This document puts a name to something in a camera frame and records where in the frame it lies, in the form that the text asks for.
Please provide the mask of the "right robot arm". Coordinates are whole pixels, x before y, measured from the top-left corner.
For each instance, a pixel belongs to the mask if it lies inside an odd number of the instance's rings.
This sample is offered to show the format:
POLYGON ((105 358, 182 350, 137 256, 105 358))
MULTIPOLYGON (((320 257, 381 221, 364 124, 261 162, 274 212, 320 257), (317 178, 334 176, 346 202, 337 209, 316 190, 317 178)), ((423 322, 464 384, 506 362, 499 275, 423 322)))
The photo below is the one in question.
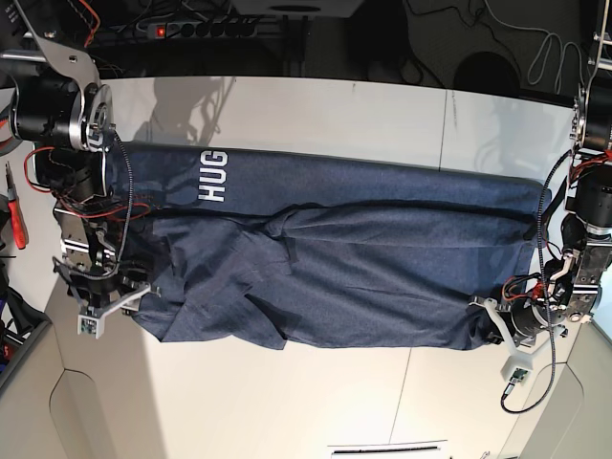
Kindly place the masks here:
POLYGON ((54 262, 79 328, 135 302, 161 342, 273 350, 499 343, 519 190, 497 178, 282 152, 124 142, 93 60, 30 1, 1 5, 7 121, 80 255, 54 262))

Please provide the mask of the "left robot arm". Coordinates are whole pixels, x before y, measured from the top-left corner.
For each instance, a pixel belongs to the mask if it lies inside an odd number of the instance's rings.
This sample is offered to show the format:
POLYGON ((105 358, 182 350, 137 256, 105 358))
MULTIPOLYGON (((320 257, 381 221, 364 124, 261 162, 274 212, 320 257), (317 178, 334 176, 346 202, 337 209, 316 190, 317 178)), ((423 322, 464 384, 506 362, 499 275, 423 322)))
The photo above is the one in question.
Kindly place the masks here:
POLYGON ((496 216, 480 227, 487 247, 517 250, 530 243, 535 272, 512 270, 498 293, 474 295, 470 304, 489 317, 485 339, 506 347, 502 368, 510 383, 526 380, 542 353, 554 354, 569 322, 590 321, 603 300, 602 279, 611 269, 611 27, 594 33, 592 74, 579 86, 570 137, 572 148, 553 170, 568 166, 553 199, 544 186, 535 220, 526 229, 496 216))

